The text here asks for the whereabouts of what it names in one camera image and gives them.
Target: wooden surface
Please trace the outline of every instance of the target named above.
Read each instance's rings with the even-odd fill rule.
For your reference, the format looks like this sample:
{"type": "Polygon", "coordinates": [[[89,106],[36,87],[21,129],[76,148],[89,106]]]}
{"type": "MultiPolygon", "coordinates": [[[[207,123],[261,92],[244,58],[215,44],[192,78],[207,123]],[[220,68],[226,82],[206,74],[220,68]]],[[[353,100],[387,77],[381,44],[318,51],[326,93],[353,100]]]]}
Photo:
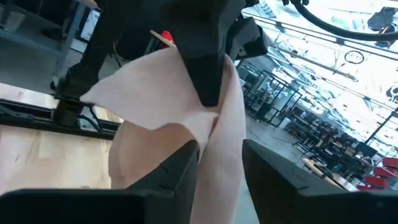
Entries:
{"type": "MultiPolygon", "coordinates": [[[[0,98],[53,108],[50,95],[0,83],[0,98]]],[[[98,117],[120,119],[102,108],[98,117]]],[[[0,194],[19,188],[110,188],[111,141],[0,125],[0,194]]]]}
{"type": "Polygon", "coordinates": [[[166,38],[162,37],[162,35],[156,33],[155,31],[151,30],[150,33],[155,36],[156,38],[158,38],[160,41],[162,41],[163,43],[167,44],[169,47],[175,47],[175,44],[169,40],[167,40],[166,38]]]}
{"type": "MultiPolygon", "coordinates": [[[[304,165],[307,168],[309,168],[310,170],[314,171],[314,173],[316,175],[318,175],[320,177],[323,175],[323,172],[314,166],[316,164],[315,161],[304,158],[303,162],[304,162],[304,165]]],[[[343,186],[344,189],[346,189],[350,192],[358,191],[358,189],[353,184],[348,182],[346,179],[342,178],[340,175],[332,174],[332,176],[333,176],[333,180],[330,179],[329,177],[325,177],[324,180],[327,181],[329,184],[333,184],[339,188],[342,188],[337,184],[337,183],[339,183],[341,186],[343,186]]]]}
{"type": "MultiPolygon", "coordinates": [[[[315,162],[314,162],[314,161],[312,161],[312,160],[310,160],[310,159],[304,158],[304,159],[303,159],[303,162],[304,162],[304,165],[305,165],[308,169],[314,171],[314,173],[315,173],[316,175],[318,175],[318,176],[320,176],[320,177],[323,175],[323,172],[320,171],[318,168],[316,168],[316,167],[314,166],[314,165],[315,165],[315,162]]],[[[333,180],[331,180],[329,177],[325,177],[324,180],[327,181],[329,184],[333,184],[333,185],[335,185],[335,186],[341,188],[338,184],[336,184],[336,183],[335,183],[333,180]]]]}

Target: shelving unit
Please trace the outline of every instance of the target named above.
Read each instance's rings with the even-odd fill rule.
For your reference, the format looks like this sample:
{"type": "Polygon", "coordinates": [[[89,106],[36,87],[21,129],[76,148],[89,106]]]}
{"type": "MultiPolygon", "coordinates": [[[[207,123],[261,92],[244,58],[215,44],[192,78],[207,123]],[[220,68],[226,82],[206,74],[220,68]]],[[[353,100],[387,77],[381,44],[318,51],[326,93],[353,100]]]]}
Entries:
{"type": "Polygon", "coordinates": [[[57,58],[57,64],[53,75],[57,76],[58,71],[61,69],[65,57],[70,49],[73,39],[75,38],[78,26],[85,11],[85,5],[80,2],[73,2],[77,4],[77,10],[72,18],[72,23],[65,40],[56,41],[44,36],[41,31],[48,28],[62,28],[53,22],[50,22],[43,17],[28,12],[20,7],[14,5],[14,0],[7,0],[7,4],[3,7],[2,18],[5,29],[0,27],[0,38],[5,38],[37,50],[43,50],[48,54],[57,58]],[[21,13],[25,15],[24,20],[21,22],[16,30],[7,30],[7,23],[9,22],[10,12],[21,13]]]}

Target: beige fabric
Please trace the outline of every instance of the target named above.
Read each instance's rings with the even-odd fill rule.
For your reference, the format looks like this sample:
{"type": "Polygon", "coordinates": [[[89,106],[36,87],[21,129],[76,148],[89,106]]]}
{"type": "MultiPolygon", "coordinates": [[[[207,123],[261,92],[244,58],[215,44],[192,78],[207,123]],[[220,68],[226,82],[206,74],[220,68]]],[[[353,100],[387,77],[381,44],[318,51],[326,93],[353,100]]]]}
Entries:
{"type": "Polygon", "coordinates": [[[130,186],[196,139],[200,161],[191,223],[233,222],[243,178],[241,148],[246,128],[239,78],[229,57],[216,108],[201,105],[174,48],[128,63],[81,100],[125,119],[109,155],[112,188],[130,186]]]}

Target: equipment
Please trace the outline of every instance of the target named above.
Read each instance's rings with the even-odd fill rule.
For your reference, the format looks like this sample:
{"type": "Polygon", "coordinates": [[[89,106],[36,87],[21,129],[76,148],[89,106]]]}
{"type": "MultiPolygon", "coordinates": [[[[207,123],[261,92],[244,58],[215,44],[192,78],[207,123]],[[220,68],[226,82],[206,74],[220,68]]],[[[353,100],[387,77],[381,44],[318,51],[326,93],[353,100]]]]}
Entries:
{"type": "MultiPolygon", "coordinates": [[[[72,66],[59,80],[55,92],[55,98],[59,99],[57,107],[50,110],[0,100],[0,123],[112,139],[118,124],[97,119],[94,115],[95,120],[91,122],[97,131],[80,128],[79,120],[88,119],[81,113],[91,105],[80,102],[79,98],[98,81],[98,72],[114,40],[121,33],[128,15],[134,15],[134,10],[142,2],[98,1],[103,13],[81,62],[72,66]]],[[[306,15],[304,17],[316,20],[300,1],[292,2],[301,14],[306,15]]],[[[240,15],[242,8],[256,3],[245,0],[177,0],[165,8],[163,16],[170,25],[171,34],[204,106],[218,103],[224,54],[233,60],[241,60],[267,53],[261,28],[253,19],[240,15]]],[[[319,21],[314,24],[325,26],[319,21]]],[[[359,35],[340,28],[324,29],[362,40],[386,41],[397,37],[396,33],[359,35]]],[[[93,220],[95,217],[91,214],[102,213],[103,216],[98,216],[101,221],[188,223],[196,180],[196,148],[197,143],[186,143],[158,169],[126,190],[11,192],[0,198],[2,218],[5,223],[30,223],[32,220],[95,222],[97,220],[93,220]],[[37,202],[42,202],[42,205],[37,207],[37,202]],[[43,206],[47,206],[46,215],[38,217],[43,206]]],[[[392,213],[390,208],[396,204],[396,196],[383,195],[382,192],[348,195],[252,141],[244,141],[243,162],[261,223],[317,223],[322,219],[332,223],[394,223],[397,219],[389,214],[392,213]],[[336,206],[327,208],[331,203],[336,206]],[[308,211],[314,211],[315,215],[307,215],[308,211]]]]}

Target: table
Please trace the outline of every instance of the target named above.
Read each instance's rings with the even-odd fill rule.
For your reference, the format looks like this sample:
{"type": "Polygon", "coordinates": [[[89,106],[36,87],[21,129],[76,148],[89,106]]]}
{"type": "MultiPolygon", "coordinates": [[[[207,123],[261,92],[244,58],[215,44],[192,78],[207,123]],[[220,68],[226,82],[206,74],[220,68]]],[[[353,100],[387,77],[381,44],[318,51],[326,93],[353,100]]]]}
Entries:
{"type": "MultiPolygon", "coordinates": [[[[318,175],[320,177],[324,175],[324,173],[320,169],[315,167],[315,164],[317,164],[317,162],[304,158],[303,163],[304,163],[305,167],[314,171],[314,173],[316,173],[316,175],[318,175]]],[[[327,181],[329,184],[333,184],[341,189],[345,189],[350,192],[358,191],[358,189],[353,184],[348,182],[346,179],[342,178],[340,175],[332,174],[332,176],[333,176],[332,179],[329,177],[325,177],[323,179],[325,181],[327,181]]]]}
{"type": "MultiPolygon", "coordinates": [[[[54,108],[52,96],[0,83],[0,98],[54,108]]],[[[120,122],[95,108],[101,119],[120,122]]],[[[0,125],[0,195],[20,188],[109,189],[111,141],[0,125]]]]}

